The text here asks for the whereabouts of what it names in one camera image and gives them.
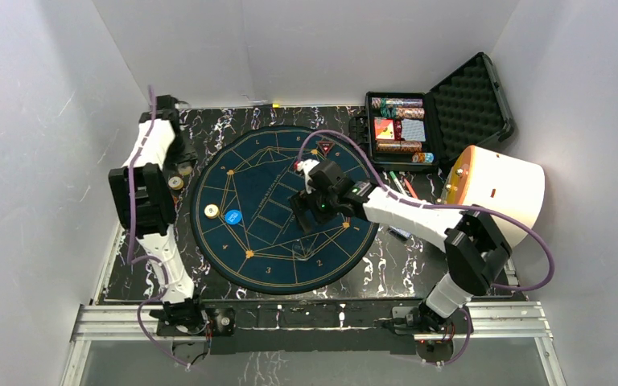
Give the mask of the blue patterned card deck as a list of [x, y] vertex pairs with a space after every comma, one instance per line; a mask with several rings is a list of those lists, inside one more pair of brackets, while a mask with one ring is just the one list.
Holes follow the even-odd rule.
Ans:
[[404, 231], [400, 228], [389, 227], [388, 230], [390, 233], [394, 234], [396, 237], [398, 237], [401, 240], [409, 240], [411, 238], [411, 234], [409, 232]]

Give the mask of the blue small blind button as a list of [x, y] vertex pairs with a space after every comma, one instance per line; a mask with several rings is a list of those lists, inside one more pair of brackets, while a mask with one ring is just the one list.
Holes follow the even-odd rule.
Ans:
[[239, 224], [243, 219], [242, 212], [237, 209], [229, 210], [225, 213], [225, 223], [228, 225]]

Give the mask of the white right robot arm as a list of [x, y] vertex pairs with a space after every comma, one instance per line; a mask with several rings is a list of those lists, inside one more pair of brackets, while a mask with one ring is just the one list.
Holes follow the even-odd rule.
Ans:
[[443, 332], [453, 314], [492, 286], [512, 248], [496, 221], [478, 206], [453, 209], [399, 195], [374, 180], [353, 181], [333, 161], [295, 163], [304, 188], [290, 198], [299, 226], [309, 232], [337, 216], [393, 225], [444, 253], [448, 271], [411, 316], [392, 328]]

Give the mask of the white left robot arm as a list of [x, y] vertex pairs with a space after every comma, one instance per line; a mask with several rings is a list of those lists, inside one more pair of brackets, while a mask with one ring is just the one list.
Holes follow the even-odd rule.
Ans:
[[151, 317], [180, 334], [199, 335], [208, 313], [195, 293], [177, 247], [173, 193], [192, 173], [197, 155], [182, 131], [179, 99], [152, 95], [138, 123], [138, 136], [122, 166], [109, 171], [109, 187], [121, 226], [139, 243], [159, 284], [161, 309]]

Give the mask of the cream poker chip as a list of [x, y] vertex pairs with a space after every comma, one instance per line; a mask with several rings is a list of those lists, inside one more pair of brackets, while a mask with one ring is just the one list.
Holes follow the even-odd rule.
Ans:
[[217, 205], [210, 203], [204, 207], [204, 215], [208, 219], [215, 219], [220, 214], [220, 209]]

